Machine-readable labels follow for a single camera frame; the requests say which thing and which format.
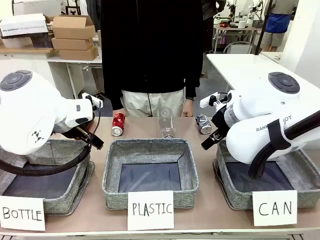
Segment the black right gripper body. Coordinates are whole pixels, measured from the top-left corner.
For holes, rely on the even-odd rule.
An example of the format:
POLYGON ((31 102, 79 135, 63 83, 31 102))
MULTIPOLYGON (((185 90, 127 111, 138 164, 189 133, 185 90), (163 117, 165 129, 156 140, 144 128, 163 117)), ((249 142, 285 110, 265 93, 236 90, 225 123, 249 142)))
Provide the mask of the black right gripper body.
POLYGON ((214 133, 218 134, 219 136, 226 136, 229 131, 229 126, 225 120, 225 111, 225 108, 219 109, 211 119, 212 123, 216 127, 214 133))

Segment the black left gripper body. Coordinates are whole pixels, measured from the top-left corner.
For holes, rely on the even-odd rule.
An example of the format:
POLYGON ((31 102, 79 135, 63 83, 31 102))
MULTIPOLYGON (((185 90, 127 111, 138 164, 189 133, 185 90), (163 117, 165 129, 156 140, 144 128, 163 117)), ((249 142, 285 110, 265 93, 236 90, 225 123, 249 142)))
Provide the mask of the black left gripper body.
POLYGON ((97 140, 96 135, 89 132, 87 129, 83 129, 80 125, 71 129, 71 138, 81 140, 87 144, 93 144, 97 140))

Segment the person's left hand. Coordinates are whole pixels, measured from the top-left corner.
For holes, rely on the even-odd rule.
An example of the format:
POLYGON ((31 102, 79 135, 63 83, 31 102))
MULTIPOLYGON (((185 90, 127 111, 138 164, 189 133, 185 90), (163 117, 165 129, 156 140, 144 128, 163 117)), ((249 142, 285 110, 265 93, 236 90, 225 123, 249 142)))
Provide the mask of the person's left hand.
POLYGON ((186 99, 182 108, 182 117, 193 117, 194 116, 194 100, 186 99))

